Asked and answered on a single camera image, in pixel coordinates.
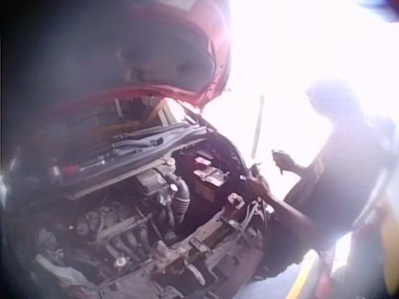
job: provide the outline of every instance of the yellow line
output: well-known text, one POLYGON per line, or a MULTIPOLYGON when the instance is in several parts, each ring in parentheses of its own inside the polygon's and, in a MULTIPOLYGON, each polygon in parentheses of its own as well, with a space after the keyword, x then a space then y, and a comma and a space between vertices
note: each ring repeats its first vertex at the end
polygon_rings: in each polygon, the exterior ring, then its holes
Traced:
POLYGON ((307 276, 309 275, 309 272, 312 268, 312 265, 315 260, 316 253, 312 252, 312 254, 308 254, 304 261, 302 262, 302 265, 300 266, 300 271, 299 274, 292 285, 292 288, 290 289, 286 299, 296 299, 299 296, 300 291, 302 290, 302 287, 304 286, 307 276))

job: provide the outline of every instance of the open hood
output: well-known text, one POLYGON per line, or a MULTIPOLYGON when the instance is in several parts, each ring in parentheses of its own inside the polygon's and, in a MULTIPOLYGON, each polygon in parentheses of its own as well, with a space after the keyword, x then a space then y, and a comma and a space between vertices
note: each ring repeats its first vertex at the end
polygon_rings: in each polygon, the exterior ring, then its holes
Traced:
POLYGON ((228 2, 112 1, 74 10, 46 57, 59 111, 135 97, 203 107, 229 75, 228 2))

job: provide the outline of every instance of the car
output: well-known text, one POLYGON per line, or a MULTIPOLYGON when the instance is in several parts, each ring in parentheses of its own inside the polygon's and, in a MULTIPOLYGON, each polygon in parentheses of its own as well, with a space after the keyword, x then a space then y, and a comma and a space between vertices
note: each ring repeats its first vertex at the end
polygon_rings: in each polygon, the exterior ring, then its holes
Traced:
POLYGON ((193 110, 228 80, 228 1, 88 3, 31 70, 49 104, 2 172, 7 276, 30 298, 231 298, 266 210, 193 110))

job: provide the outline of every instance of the man's hand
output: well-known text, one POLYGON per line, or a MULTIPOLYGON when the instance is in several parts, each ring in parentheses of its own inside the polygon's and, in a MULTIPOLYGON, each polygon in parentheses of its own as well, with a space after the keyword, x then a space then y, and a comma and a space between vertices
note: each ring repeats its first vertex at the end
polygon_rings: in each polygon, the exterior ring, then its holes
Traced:
POLYGON ((290 171, 292 173, 296 171, 297 165, 289 154, 284 151, 272 150, 272 155, 276 166, 280 168, 281 174, 283 171, 290 171))
POLYGON ((247 187, 252 193, 263 199, 270 193, 269 184, 265 178, 259 174, 257 164, 252 165, 248 171, 247 187))

